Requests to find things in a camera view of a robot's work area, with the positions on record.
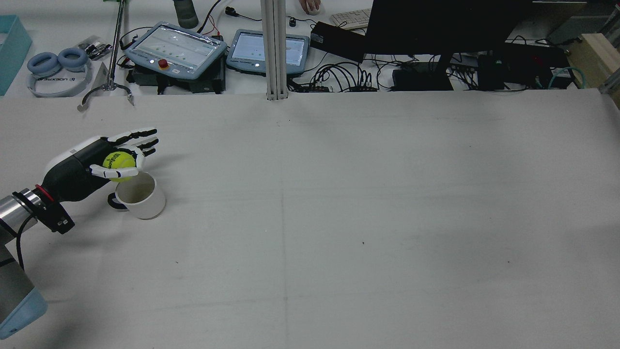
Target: monitor stand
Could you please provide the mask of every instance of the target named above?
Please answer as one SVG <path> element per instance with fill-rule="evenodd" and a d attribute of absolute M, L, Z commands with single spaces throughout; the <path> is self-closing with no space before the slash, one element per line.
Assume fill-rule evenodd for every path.
<path fill-rule="evenodd" d="M 453 91 L 446 70 L 452 60 L 452 53 L 444 53 L 436 63 L 417 62 L 414 65 L 394 70 L 393 91 Z"/>

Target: red emergency stop button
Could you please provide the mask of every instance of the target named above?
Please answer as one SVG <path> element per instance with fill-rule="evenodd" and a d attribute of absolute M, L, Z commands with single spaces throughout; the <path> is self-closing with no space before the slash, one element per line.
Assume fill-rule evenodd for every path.
<path fill-rule="evenodd" d="M 168 69 L 170 66 L 168 65 L 168 61 L 165 59 L 160 59 L 157 63 L 159 65 L 159 69 Z"/>

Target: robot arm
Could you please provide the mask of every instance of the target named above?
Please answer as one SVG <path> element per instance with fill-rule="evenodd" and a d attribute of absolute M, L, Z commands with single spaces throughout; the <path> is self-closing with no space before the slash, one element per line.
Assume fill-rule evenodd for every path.
<path fill-rule="evenodd" d="M 24 328 L 47 310 L 47 303 L 28 279 L 5 245 L 38 221 L 52 232 L 66 233 L 75 225 L 60 204 L 81 201 L 109 182 L 110 178 L 135 176 L 144 158 L 155 152 L 154 128 L 125 132 L 113 137 L 92 137 L 54 158 L 35 189 L 13 192 L 0 199 L 0 339 Z M 101 166 L 113 152 L 135 158 L 136 167 L 111 170 Z"/>

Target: headphone ear cushion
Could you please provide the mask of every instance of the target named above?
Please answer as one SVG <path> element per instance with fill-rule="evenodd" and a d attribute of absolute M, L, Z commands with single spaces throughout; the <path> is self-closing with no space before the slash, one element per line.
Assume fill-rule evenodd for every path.
<path fill-rule="evenodd" d="M 81 71 L 87 60 L 86 52 L 77 47 L 65 48 L 58 54 L 58 63 L 68 71 Z"/>
<path fill-rule="evenodd" d="M 28 61 L 28 70 L 37 76 L 50 76 L 62 67 L 58 63 L 58 56 L 52 52 L 43 52 L 35 55 Z"/>

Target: yellow tennis ball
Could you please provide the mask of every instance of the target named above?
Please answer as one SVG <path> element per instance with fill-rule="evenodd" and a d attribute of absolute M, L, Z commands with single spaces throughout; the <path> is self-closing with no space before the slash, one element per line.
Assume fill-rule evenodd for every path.
<path fill-rule="evenodd" d="M 129 153 L 125 152 L 113 152 L 110 153 L 107 157 L 105 157 L 104 164 L 102 165 L 105 168 L 125 168 L 125 167 L 136 167 L 136 160 L 133 159 L 133 156 Z M 110 178 L 113 182 L 124 182 L 130 180 L 132 177 L 126 178 Z"/>

